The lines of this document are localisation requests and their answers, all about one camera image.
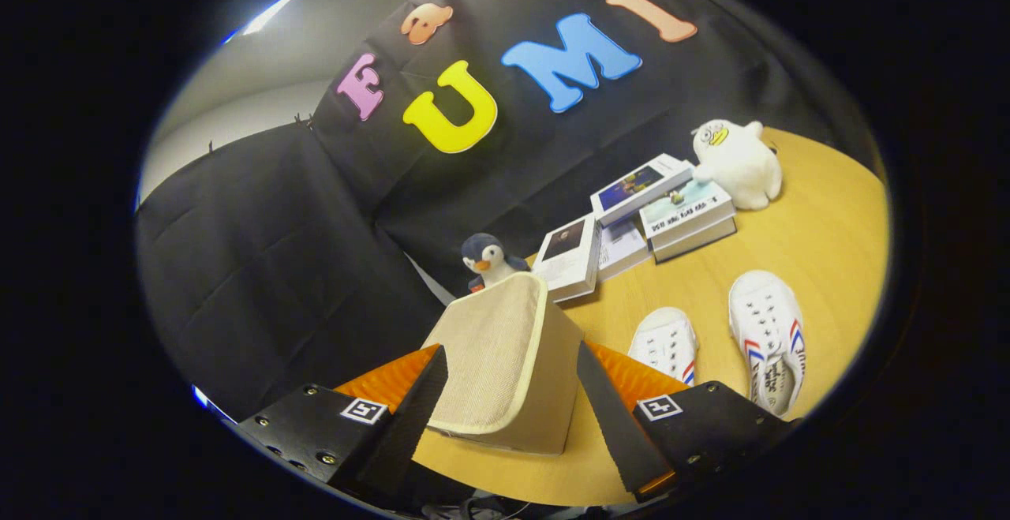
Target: stack of books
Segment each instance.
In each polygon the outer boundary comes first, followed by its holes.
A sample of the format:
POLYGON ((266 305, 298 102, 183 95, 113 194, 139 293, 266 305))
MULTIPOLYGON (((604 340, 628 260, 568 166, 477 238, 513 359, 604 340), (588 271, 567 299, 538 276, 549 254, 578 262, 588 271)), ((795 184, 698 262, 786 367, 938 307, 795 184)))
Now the stack of books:
POLYGON ((593 194, 591 214, 548 232, 531 269, 550 300, 591 294, 646 258, 663 262, 736 232, 729 194, 694 182, 693 169, 660 153, 593 194))
POLYGON ((543 238, 530 271, 547 282, 547 297, 560 301, 596 290, 600 257, 600 224, 584 215, 543 238))
POLYGON ((736 208, 714 182, 689 181, 638 211, 655 262, 679 256, 736 232, 736 208))

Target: wooden table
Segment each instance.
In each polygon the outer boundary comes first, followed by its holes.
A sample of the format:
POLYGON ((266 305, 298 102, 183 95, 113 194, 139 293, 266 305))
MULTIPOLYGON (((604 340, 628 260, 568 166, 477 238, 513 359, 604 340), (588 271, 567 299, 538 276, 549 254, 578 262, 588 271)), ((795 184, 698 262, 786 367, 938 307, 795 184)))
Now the wooden table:
MULTIPOLYGON (((638 323, 664 305, 684 310, 700 343, 696 384, 717 380, 747 395, 743 355, 729 334, 729 287, 767 269, 796 293, 807 375, 785 419, 810 412, 837 383, 870 329, 887 272, 890 229, 883 183, 823 143, 765 128, 785 181, 764 211, 737 211, 737 232, 656 266, 643 262, 560 306, 588 339, 627 352, 638 323)), ((565 452, 498 451, 425 431, 414 460, 505 497, 559 506, 631 503, 579 388, 565 452)))

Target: foam letter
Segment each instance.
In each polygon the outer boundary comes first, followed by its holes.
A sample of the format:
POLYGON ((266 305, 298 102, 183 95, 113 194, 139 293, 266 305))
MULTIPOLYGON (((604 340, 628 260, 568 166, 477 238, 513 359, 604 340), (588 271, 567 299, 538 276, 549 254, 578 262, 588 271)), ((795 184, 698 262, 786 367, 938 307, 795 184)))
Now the foam letter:
POLYGON ((424 3, 408 14, 400 24, 401 34, 407 34, 411 45, 422 45, 437 28, 452 16, 452 7, 439 7, 434 3, 424 3))
POLYGON ((435 95, 423 92, 410 103, 403 113, 403 123, 413 124, 426 136, 431 145, 443 153, 459 153, 470 149, 488 135, 498 120, 498 103, 491 92, 467 72, 469 63, 458 60, 438 77, 439 86, 452 86, 474 107, 474 116, 463 125, 446 120, 435 107, 435 95))
POLYGON ((505 67, 519 67, 536 81, 550 96, 550 109, 562 113, 582 99, 581 89, 567 86, 561 81, 566 77, 588 88, 600 85, 590 58, 600 65, 600 74, 609 81, 616 81, 628 72, 641 67, 641 59, 624 51, 599 28, 593 27, 588 14, 575 13, 558 21, 558 32, 565 48, 541 45, 539 42, 521 41, 502 56, 505 67))
POLYGON ((635 13, 660 29, 660 37, 664 41, 676 42, 693 37, 698 28, 686 20, 679 20, 665 12, 659 5, 649 0, 607 0, 607 5, 617 5, 635 13))
POLYGON ((379 106, 379 102, 382 102, 382 91, 370 91, 369 86, 379 86, 379 74, 376 71, 368 68, 370 64, 375 63, 376 56, 372 53, 365 53, 362 59, 358 60, 355 67, 351 67, 350 72, 347 72, 346 77, 343 77, 340 84, 336 86, 336 93, 338 95, 346 95, 349 97, 350 102, 358 106, 358 110, 361 111, 362 121, 368 120, 369 116, 376 110, 379 106), (361 71, 362 77, 358 78, 358 72, 361 71))

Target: yellow letter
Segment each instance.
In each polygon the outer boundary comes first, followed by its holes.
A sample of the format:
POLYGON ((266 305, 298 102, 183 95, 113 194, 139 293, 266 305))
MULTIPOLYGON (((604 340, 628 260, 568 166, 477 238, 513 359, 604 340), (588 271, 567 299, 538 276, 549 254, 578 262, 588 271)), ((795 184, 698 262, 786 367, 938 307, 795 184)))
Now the yellow letter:
POLYGON ((450 64, 438 77, 438 85, 452 86, 474 107, 474 116, 468 123, 454 125, 446 120, 435 107, 435 95, 431 92, 421 93, 403 113, 403 123, 420 129, 431 145, 443 153, 459 153, 477 145, 498 120, 498 103, 491 92, 470 76, 467 67, 466 60, 450 64))

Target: penguin plush toy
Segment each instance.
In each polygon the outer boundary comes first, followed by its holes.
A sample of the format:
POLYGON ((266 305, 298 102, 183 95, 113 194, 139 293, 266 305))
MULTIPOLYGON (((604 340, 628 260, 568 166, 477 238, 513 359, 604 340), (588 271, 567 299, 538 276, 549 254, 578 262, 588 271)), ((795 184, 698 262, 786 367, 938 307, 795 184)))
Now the penguin plush toy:
POLYGON ((463 264, 477 278, 471 280, 470 291, 477 293, 491 287, 516 272, 529 272, 524 258, 505 253, 502 243, 490 233, 474 233, 463 243, 463 264))

